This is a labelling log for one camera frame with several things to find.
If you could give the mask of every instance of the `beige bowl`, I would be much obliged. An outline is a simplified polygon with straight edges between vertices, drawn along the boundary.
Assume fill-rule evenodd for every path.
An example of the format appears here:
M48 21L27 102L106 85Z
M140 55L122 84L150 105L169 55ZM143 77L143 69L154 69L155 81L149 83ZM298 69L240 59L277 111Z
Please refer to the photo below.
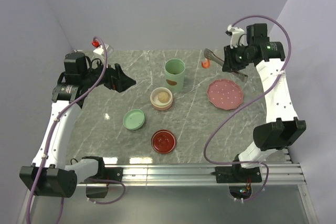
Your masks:
M165 103L160 102L159 99L158 99L158 95L161 92L166 92L169 95L169 100ZM163 88L163 87L157 88L157 89L154 89L153 92L151 93L150 100L151 100L151 103L152 103L153 107L156 110L167 110L173 104L173 94L167 88Z

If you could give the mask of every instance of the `pink plate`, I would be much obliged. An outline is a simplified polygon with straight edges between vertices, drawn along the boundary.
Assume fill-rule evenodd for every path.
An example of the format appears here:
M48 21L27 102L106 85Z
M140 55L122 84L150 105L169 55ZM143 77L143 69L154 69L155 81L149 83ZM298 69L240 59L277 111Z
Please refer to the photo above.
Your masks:
M212 82L207 91L209 100L217 108L233 110L243 103L243 92L233 81L222 79Z

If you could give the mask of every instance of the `orange object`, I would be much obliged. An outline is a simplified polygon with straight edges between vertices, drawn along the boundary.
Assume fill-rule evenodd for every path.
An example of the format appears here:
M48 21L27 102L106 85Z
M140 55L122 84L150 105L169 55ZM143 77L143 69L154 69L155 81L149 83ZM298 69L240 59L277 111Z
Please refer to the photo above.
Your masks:
M210 67L210 61L208 59L202 61L202 68L209 68L209 67Z
M97 41L97 40L93 40L92 42L91 42L91 44L94 46L94 47L99 47L100 45L99 45L99 42Z

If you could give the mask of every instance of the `gray wall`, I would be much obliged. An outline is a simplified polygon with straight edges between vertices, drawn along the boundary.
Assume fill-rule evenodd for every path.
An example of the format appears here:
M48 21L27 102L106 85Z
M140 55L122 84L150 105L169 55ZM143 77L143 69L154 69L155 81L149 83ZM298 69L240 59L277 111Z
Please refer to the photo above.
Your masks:
M19 171L41 144L71 47L45 0L0 0L0 6L0 222L15 223L26 192Z
M288 64L288 86L307 131L290 149L302 165L321 224L336 222L336 0L288 0L279 22L293 43ZM272 39L283 39L273 28Z
M237 18L277 18L287 0L47 0L74 48L99 35L115 49L222 49Z

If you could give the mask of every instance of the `brown spot on cup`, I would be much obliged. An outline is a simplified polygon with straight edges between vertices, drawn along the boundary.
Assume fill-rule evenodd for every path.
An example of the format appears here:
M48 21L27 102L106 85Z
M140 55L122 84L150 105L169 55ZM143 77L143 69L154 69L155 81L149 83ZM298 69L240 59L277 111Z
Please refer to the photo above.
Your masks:
M168 79L166 80L166 82L171 86L175 86L177 84L176 81L171 81L171 80L168 80Z

